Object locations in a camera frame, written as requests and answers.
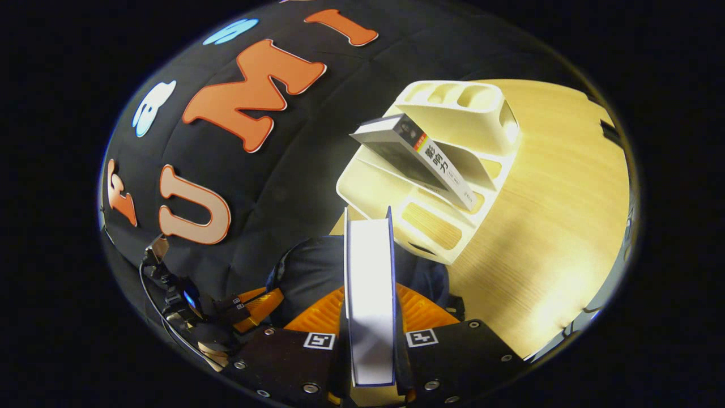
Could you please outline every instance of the cream plastic organizer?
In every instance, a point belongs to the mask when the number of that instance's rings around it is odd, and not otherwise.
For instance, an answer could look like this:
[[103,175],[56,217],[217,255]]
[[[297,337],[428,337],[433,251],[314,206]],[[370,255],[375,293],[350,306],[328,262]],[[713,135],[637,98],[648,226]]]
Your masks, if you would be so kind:
[[393,215],[394,239],[417,256],[450,265],[491,210],[521,144],[501,89],[487,83],[418,81],[383,117],[405,113],[444,151],[476,194],[468,211],[403,176],[365,146],[343,170],[337,194],[367,219]]

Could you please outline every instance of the blue cloud sticker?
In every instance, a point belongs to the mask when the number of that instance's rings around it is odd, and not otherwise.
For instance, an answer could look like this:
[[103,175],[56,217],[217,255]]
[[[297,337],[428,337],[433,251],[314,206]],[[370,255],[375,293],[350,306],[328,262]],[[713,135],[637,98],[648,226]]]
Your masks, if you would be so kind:
[[136,114],[133,116],[133,122],[131,123],[136,128],[137,137],[141,137],[149,131],[156,118],[156,112],[166,102],[166,99],[169,99],[175,87],[176,81],[171,81],[171,83],[159,82],[146,94],[146,97],[136,109]]
[[226,27],[222,28],[221,30],[217,31],[215,34],[213,34],[211,37],[204,40],[204,45],[208,45],[211,43],[214,43],[214,45],[223,44],[229,40],[234,39],[239,34],[243,33],[244,31],[249,30],[250,28],[257,25],[259,22],[256,18],[250,18],[246,19],[243,18],[239,21],[236,21],[234,23],[231,23],[230,25],[227,25]]

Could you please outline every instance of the white book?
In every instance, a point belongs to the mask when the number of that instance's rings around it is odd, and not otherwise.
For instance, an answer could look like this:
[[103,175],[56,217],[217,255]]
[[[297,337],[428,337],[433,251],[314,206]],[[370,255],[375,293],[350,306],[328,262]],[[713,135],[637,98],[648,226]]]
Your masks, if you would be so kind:
[[443,150],[407,115],[368,121],[350,134],[409,180],[472,210],[473,190]]
[[350,221],[345,209],[344,278],[352,384],[393,385],[395,259],[390,207],[386,219]]

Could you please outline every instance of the black wire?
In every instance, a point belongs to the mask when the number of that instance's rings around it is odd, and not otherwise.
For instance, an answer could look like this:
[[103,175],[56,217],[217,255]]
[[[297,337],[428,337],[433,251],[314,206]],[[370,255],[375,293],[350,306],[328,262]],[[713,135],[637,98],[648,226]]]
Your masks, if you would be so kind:
[[181,340],[182,343],[184,343],[186,345],[186,347],[189,350],[193,351],[197,356],[203,358],[212,367],[218,367],[220,370],[223,369],[224,367],[219,365],[219,363],[217,363],[214,360],[212,360],[211,358],[205,356],[200,350],[197,350],[191,344],[189,344],[189,342],[186,341],[186,339],[184,339],[183,337],[181,337],[181,335],[178,334],[176,332],[176,330],[174,330],[174,328],[171,326],[171,324],[169,322],[167,322],[166,319],[164,319],[164,315],[161,313],[159,308],[156,307],[154,300],[151,299],[151,294],[149,293],[149,290],[146,288],[146,283],[144,282],[144,263],[143,262],[140,265],[138,265],[138,278],[141,280],[141,286],[144,287],[144,292],[146,292],[146,297],[149,298],[149,302],[151,302],[151,306],[154,307],[154,310],[156,311],[156,313],[159,315],[159,317],[161,317],[162,326],[164,326],[164,328],[166,330],[171,329],[171,331],[179,338],[179,340]]

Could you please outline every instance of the black fabric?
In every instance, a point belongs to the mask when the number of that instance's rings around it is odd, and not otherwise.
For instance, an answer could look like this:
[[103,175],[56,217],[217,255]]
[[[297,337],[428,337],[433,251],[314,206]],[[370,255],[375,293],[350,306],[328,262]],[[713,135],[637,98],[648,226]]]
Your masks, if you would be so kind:
[[[313,12],[330,8],[376,30],[379,37],[353,47],[336,31],[303,22]],[[241,18],[257,18],[259,23],[232,41],[202,45],[208,36]],[[187,103],[203,86],[244,80],[236,56],[265,38],[307,61],[323,62],[328,69],[296,96],[288,95],[284,85],[274,80],[288,104],[284,111],[245,111],[274,120],[262,148],[250,154],[239,138],[223,128],[202,120],[183,123]],[[125,262],[138,265],[144,248],[160,233],[161,205],[191,221],[209,220],[200,206],[161,196],[159,176],[164,165],[215,191],[231,209],[229,232],[216,245],[169,237],[165,262],[173,266],[172,272],[192,277],[202,292],[216,298],[252,290],[265,285],[285,251],[307,238],[328,234],[342,214],[346,203],[336,194],[335,184],[359,147],[347,136],[358,123],[380,117],[413,81],[487,78],[546,81],[586,90],[529,34],[485,13],[468,14],[448,1],[288,1],[230,16],[153,72],[119,116],[99,186],[108,233],[125,259],[119,265],[117,257],[109,258],[116,279],[135,279],[127,276]],[[177,84],[151,128],[139,138],[131,125],[136,108],[162,81]],[[109,159],[117,163],[123,193],[133,196],[138,227],[107,205]],[[436,287],[432,282],[411,284]],[[162,332],[139,285],[121,287],[149,325]]]
[[[285,253],[270,273],[267,290],[279,287],[284,301],[270,315],[284,326],[314,302],[344,285],[344,238],[328,235],[305,240]],[[395,280],[435,302],[448,304],[445,265],[420,258],[395,244]]]

